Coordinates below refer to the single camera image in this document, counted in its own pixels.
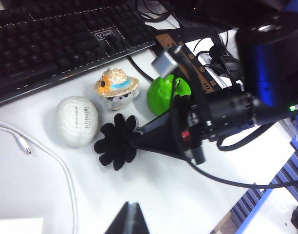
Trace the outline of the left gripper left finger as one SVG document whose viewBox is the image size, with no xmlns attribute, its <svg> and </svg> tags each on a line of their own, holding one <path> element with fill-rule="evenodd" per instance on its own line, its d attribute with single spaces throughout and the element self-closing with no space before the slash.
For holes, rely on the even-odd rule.
<svg viewBox="0 0 298 234">
<path fill-rule="evenodd" d="M 123 234 L 125 230 L 125 224 L 128 216 L 129 203 L 125 202 L 114 220 L 111 222 L 105 234 Z"/>
</svg>

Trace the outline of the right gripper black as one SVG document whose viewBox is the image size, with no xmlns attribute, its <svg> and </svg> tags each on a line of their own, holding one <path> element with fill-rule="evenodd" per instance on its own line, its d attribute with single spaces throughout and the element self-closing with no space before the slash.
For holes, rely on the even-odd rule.
<svg viewBox="0 0 298 234">
<path fill-rule="evenodd" d="M 202 95 L 175 98 L 175 126 L 180 130 L 180 153 L 175 146 L 169 110 L 139 127 L 141 135 L 131 140 L 135 149 L 167 156 L 179 156 L 184 161 L 202 164 L 205 157 L 202 141 L 217 142 L 254 126 L 254 108 L 248 93 L 239 86 L 224 88 Z"/>
</svg>

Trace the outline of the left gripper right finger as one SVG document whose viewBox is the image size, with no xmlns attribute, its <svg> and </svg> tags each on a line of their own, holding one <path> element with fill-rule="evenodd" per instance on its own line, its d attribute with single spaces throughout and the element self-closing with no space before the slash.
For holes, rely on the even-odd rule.
<svg viewBox="0 0 298 234">
<path fill-rule="evenodd" d="M 149 230 L 138 203 L 131 205 L 130 234 L 149 234 Z"/>
</svg>

